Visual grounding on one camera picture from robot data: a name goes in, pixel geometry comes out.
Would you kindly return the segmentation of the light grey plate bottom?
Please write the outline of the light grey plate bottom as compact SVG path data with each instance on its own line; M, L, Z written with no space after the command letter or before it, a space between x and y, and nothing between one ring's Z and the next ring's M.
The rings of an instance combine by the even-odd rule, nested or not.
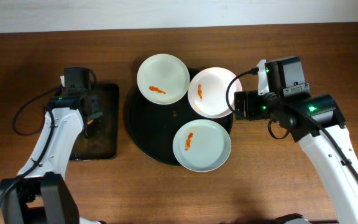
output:
M197 119L184 124L172 143L177 161L188 170L209 172L221 167L231 153L231 138L217 122Z

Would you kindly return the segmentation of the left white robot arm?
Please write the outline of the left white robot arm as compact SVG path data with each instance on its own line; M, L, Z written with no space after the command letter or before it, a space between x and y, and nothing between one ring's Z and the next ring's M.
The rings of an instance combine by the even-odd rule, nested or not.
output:
M66 68L61 85L44 107L40 136L15 178L0 182L0 213L5 223L89 223L65 183L77 137L102 116L91 95L96 75L89 68Z

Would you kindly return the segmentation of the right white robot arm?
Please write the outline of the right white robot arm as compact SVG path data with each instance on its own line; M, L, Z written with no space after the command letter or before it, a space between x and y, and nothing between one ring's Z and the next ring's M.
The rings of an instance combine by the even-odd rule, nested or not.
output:
M286 129L316 169L338 222L358 223L358 158L335 99L311 95L299 57L261 60L246 73L257 75L258 89L234 92L229 109L239 119Z

